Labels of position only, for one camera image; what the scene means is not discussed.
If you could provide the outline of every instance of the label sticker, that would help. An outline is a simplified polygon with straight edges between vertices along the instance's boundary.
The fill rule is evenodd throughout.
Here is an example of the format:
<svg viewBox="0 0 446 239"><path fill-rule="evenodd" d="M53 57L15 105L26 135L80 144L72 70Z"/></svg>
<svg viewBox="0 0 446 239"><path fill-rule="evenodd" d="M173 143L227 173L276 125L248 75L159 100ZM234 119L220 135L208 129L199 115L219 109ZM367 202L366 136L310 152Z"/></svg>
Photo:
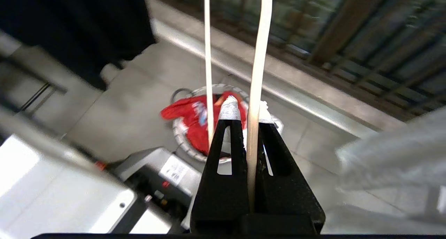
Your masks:
<svg viewBox="0 0 446 239"><path fill-rule="evenodd" d="M164 163L164 166L158 174L177 186L188 170L188 166L185 163L180 161L177 157L171 156L166 163Z"/></svg>

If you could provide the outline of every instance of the wooden stick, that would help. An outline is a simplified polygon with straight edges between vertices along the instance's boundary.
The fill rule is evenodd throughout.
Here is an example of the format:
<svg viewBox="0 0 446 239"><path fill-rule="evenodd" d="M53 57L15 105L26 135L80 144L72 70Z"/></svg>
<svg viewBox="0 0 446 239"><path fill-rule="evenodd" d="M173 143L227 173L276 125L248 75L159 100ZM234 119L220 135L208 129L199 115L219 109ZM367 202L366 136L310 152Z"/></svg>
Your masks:
<svg viewBox="0 0 446 239"><path fill-rule="evenodd" d="M214 103L212 100L212 64L210 56L210 0L204 0L204 52L206 62L206 106L207 139L210 144L214 136Z"/></svg>
<svg viewBox="0 0 446 239"><path fill-rule="evenodd" d="M269 27L271 25L272 0L262 0L259 31L255 43L254 64L252 66L251 91L247 124L247 188L249 206L254 212L255 171L257 168L257 144L259 133L259 109L262 93L263 68L265 66L266 47L268 45Z"/></svg>

